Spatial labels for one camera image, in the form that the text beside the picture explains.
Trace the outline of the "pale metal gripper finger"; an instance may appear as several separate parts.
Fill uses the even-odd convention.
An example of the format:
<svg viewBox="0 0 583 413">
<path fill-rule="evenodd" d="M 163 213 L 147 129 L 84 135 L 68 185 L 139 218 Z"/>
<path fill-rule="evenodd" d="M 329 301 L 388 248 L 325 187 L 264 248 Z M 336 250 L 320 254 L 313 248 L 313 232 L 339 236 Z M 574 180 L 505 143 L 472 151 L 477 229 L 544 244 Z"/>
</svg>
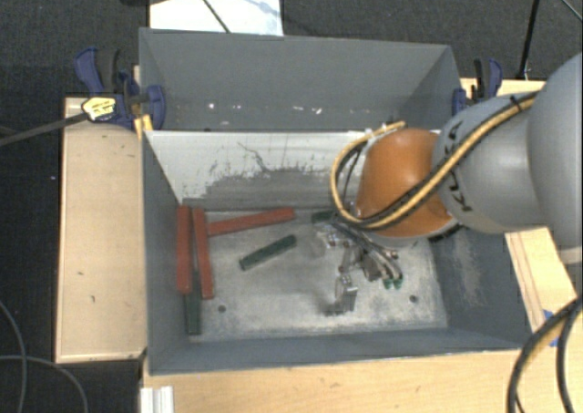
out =
<svg viewBox="0 0 583 413">
<path fill-rule="evenodd" d="M 344 276 L 339 275 L 336 278 L 334 284 L 334 300 L 326 307 L 325 314 L 328 316 L 344 314 L 346 312 L 346 303 L 344 301 L 344 297 L 345 297 Z"/>
<path fill-rule="evenodd" d="M 358 287 L 354 285 L 343 286 L 339 296 L 339 311 L 341 314 L 352 312 L 355 308 Z"/>
</svg>

